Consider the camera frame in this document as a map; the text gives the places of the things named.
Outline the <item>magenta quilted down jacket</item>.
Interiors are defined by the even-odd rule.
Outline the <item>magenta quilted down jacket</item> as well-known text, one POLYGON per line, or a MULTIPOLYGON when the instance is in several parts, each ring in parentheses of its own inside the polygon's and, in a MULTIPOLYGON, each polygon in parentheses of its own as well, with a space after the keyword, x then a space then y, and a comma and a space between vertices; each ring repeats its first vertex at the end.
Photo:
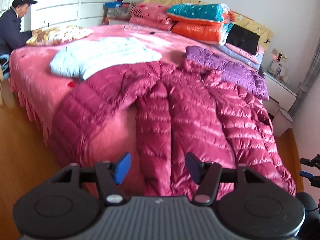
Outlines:
POLYGON ((131 196, 191 197, 192 152, 226 168, 245 164, 290 194, 296 185, 277 152, 262 102, 185 60, 103 69, 74 87, 53 118, 49 142, 63 165, 90 167, 132 154, 122 190, 131 196))

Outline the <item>pink fleece bed cover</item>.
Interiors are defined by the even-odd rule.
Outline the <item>pink fleece bed cover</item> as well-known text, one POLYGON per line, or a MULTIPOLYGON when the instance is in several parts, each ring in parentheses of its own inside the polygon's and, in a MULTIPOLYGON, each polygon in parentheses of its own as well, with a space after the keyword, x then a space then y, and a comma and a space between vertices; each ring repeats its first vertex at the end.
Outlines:
MULTIPOLYGON (((167 31, 151 30, 135 25, 112 25, 93 28, 89 36, 97 41, 109 36, 135 37, 146 48, 162 55, 163 61, 180 65, 187 46, 194 46, 195 41, 167 31)), ((15 50, 10 59, 10 87, 18 95, 20 105, 27 110, 28 118, 36 122, 42 131, 44 142, 52 150, 61 165, 71 162, 83 162, 85 165, 103 159, 114 159, 124 152, 138 156, 136 149, 136 109, 134 106, 117 111, 106 124, 93 135, 84 153, 75 155, 73 151, 61 153, 52 141, 53 117, 60 102, 78 85, 78 80, 58 76, 51 72, 50 63, 60 47, 25 47, 15 50)), ((225 88, 227 94, 239 92, 244 100, 252 104, 252 115, 239 112, 242 124, 230 125, 231 135, 227 140, 235 156, 241 151, 248 151, 250 157, 267 149, 273 140, 269 118, 262 101, 240 87, 217 81, 217 88, 225 88)))

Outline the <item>white waste bin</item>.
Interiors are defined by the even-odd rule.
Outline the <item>white waste bin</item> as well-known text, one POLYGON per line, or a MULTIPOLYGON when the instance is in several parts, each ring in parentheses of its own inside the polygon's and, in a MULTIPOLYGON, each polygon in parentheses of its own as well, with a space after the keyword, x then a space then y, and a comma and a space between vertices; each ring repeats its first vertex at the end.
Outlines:
POLYGON ((278 109, 272 120, 274 137, 281 137, 293 124, 292 116, 283 108, 278 109))

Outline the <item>white nightstand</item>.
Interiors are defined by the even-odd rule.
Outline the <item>white nightstand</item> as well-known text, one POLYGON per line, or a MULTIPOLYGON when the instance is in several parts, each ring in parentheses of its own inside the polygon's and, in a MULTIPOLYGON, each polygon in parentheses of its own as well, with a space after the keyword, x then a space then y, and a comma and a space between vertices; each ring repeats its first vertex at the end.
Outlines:
POLYGON ((263 77, 269 94, 269 100, 264 101, 263 105, 268 113, 275 116, 280 108, 288 112, 295 103, 297 95, 266 70, 263 71, 263 77))

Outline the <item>grey corrugated pipe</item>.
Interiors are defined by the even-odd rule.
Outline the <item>grey corrugated pipe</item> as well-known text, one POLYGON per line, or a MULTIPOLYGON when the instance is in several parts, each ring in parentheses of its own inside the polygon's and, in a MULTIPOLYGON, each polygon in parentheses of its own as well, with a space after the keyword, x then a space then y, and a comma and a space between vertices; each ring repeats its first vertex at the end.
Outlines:
POLYGON ((294 115, 296 111, 299 109, 300 105, 302 104, 303 100, 307 96, 310 88, 312 87, 316 77, 319 74, 319 55, 320 55, 320 40, 318 40, 313 58, 311 60, 310 66, 308 71, 304 77, 304 80, 299 83, 298 85, 298 93, 295 102, 293 103, 292 107, 289 110, 291 115, 294 115))

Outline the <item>purple quilted jacket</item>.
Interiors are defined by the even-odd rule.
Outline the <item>purple quilted jacket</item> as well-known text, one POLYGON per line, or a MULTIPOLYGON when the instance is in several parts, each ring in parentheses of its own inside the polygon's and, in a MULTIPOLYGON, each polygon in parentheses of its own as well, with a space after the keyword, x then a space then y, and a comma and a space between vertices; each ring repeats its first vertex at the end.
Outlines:
POLYGON ((256 70, 199 46, 187 46, 183 58, 184 63, 194 63, 204 71, 217 70, 222 81, 239 85, 260 100, 269 99, 266 82, 256 70))

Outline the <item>light blue down jacket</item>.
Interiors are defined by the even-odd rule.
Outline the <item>light blue down jacket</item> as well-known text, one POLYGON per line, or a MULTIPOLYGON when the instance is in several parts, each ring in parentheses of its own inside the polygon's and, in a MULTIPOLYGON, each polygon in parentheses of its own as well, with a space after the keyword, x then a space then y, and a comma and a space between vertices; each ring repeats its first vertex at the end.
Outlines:
POLYGON ((88 79, 111 66, 159 61, 162 54, 146 48, 135 37, 107 37, 99 41, 78 40, 61 49, 50 62, 53 74, 88 79))

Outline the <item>pink folded blanket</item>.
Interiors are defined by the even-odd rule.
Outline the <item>pink folded blanket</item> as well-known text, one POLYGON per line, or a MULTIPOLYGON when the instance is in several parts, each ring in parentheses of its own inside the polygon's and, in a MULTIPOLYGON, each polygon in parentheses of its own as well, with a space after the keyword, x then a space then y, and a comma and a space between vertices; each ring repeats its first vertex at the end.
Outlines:
POLYGON ((214 47, 225 53, 226 55, 239 60, 256 70, 259 70, 264 56, 264 48, 260 45, 258 45, 257 52, 254 55, 228 43, 226 43, 224 46, 215 45, 214 47))

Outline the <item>black folded garment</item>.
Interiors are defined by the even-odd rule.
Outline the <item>black folded garment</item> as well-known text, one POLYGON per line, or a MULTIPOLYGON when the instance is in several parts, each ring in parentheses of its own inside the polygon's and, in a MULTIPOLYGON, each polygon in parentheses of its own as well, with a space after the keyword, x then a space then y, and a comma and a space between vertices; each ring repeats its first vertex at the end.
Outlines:
POLYGON ((257 53, 260 36, 234 24, 227 36, 226 44, 236 46, 252 55, 257 53))

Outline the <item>orange folded quilt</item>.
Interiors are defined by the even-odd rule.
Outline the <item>orange folded quilt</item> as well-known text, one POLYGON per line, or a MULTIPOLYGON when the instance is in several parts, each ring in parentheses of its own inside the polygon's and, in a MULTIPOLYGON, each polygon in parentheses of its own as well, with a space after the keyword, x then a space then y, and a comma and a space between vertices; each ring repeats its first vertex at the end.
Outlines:
POLYGON ((224 46, 234 23, 217 23, 215 25, 198 25, 185 22, 176 23, 172 32, 205 44, 224 46))

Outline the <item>floral pillow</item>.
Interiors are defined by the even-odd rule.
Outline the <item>floral pillow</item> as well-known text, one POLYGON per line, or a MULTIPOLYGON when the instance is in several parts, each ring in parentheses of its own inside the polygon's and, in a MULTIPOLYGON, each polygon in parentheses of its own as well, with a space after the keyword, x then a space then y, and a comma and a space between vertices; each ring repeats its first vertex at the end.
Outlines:
POLYGON ((86 38, 92 33, 94 33, 94 30, 83 27, 52 27, 33 35, 25 44, 37 47, 57 46, 86 38))

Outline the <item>yellow headboard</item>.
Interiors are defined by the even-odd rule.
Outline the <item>yellow headboard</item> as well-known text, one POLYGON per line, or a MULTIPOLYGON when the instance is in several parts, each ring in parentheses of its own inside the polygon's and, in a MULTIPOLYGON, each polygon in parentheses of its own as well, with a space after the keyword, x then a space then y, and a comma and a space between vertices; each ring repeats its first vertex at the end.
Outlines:
MULTIPOLYGON (((182 3, 206 4, 206 2, 200 0, 144 0, 144 2, 162 5, 176 5, 182 3)), ((244 29, 247 29, 260 36, 258 44, 263 47, 264 51, 267 51, 273 37, 273 32, 267 27, 255 22, 253 19, 250 19, 238 12, 234 11, 234 17, 234 23, 236 25, 241 26, 244 29)))

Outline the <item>teal polka dot quilt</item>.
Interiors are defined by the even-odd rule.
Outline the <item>teal polka dot quilt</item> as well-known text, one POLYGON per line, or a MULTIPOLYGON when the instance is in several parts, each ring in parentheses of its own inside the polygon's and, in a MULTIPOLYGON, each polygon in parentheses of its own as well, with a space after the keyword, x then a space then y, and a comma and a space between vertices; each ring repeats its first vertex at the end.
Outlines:
POLYGON ((187 22, 199 25, 215 25, 234 23, 235 16, 224 3, 173 5, 167 15, 176 22, 187 22))

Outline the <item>pink heart pillow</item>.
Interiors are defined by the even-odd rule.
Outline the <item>pink heart pillow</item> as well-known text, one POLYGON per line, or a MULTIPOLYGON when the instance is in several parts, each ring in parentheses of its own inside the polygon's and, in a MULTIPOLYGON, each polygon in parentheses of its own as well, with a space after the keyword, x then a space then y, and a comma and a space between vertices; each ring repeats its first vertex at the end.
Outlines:
POLYGON ((176 24, 169 15, 168 5, 156 3, 139 3, 130 10, 130 23, 152 27, 159 30, 171 31, 176 24))

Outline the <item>man in dark jacket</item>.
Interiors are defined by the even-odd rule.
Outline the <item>man in dark jacket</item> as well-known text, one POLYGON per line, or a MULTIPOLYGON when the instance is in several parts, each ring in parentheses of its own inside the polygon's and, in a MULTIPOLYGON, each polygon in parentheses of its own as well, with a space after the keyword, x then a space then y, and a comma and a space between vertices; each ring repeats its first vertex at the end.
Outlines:
POLYGON ((14 0, 10 9, 0 18, 1 55, 10 55, 13 50, 22 48, 26 42, 42 30, 21 31, 21 20, 35 0, 14 0))

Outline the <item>blue box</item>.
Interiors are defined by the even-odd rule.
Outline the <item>blue box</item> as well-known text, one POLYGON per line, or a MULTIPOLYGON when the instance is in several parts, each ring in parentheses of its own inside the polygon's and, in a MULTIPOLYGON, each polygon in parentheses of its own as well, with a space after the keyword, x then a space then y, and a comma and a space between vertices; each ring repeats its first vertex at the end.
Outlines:
POLYGON ((105 8, 119 8, 121 7, 122 2, 106 2, 104 4, 105 8))

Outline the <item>white wardrobe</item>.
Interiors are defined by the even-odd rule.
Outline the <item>white wardrobe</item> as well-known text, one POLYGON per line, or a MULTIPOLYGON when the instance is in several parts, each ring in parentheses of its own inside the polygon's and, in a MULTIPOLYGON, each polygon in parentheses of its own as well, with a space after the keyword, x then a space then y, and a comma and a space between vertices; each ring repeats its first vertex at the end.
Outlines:
MULTIPOLYGON (((101 25, 105 17, 104 4, 115 0, 36 0, 22 18, 21 30, 46 27, 101 25)), ((13 0, 1 0, 1 13, 11 6, 13 0)))

